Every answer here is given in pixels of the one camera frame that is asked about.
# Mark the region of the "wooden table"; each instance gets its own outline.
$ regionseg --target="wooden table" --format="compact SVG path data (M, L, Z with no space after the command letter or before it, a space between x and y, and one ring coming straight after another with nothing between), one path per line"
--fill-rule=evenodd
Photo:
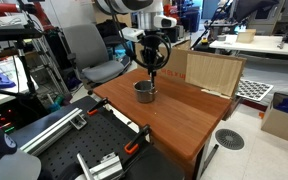
M149 124L161 149L176 156L175 161L192 175L192 161L228 111L231 100L157 76L155 101L142 104L136 100L133 83L147 79L146 71L136 69L95 88L94 93L108 97L112 106L139 126Z

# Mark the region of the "wooden board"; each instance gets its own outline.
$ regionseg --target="wooden board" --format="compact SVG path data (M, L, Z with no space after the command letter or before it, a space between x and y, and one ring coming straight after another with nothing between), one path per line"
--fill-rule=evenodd
M231 100L216 97L187 83L156 77L156 99L137 102L133 83L149 79L137 69L94 89L108 97L112 105L139 126L151 125L152 135L182 159L192 160L203 147Z
M188 54L185 82L232 97L245 59L209 53Z

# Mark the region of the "white desk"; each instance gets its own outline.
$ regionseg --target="white desk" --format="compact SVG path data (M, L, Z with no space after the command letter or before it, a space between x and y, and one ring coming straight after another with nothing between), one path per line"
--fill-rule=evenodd
M21 93L25 93L25 92L28 92L28 87L27 87L27 78L25 77L25 73L24 73L24 69L23 69L23 65L22 65L22 62L16 57L15 58L15 63L16 63L16 66L17 66L17 71L18 71L18 76L19 76L19 82L17 82L17 78L16 78L16 73L15 73L15 67L11 67L9 63L6 63L6 62L0 62L0 67L7 67L7 68L13 68L13 71L11 72L11 77L10 77L10 80L12 80L16 86L15 87L12 87L12 88L7 88L7 89L3 89L3 90L6 90L6 91L10 91L10 92L17 92L17 85L19 85L19 92ZM35 89L38 88L36 82L34 81L34 79L32 78L33 80L33 83L35 85ZM11 101L15 99L15 97L13 96L8 96L8 95L1 95L0 94L0 104L3 104L5 102L8 102L8 101Z
M210 47L216 49L288 55L288 43L284 44L283 49L277 47L282 41L282 37L279 36L255 36L254 41L249 44L237 43L236 38L237 35L226 35L226 41L214 41Z

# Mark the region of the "floor drain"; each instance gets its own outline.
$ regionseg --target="floor drain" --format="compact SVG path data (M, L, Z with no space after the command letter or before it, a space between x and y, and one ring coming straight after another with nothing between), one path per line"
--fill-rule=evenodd
M222 146L231 150L239 150L244 147L243 138L229 129L220 129L216 131L215 138Z

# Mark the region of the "gray chair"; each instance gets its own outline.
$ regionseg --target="gray chair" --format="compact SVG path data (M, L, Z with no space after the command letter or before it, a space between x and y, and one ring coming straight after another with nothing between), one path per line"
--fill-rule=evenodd
M109 61L104 41L94 24L68 27L63 31L71 51L68 59L80 79L105 83L123 72L123 64Z

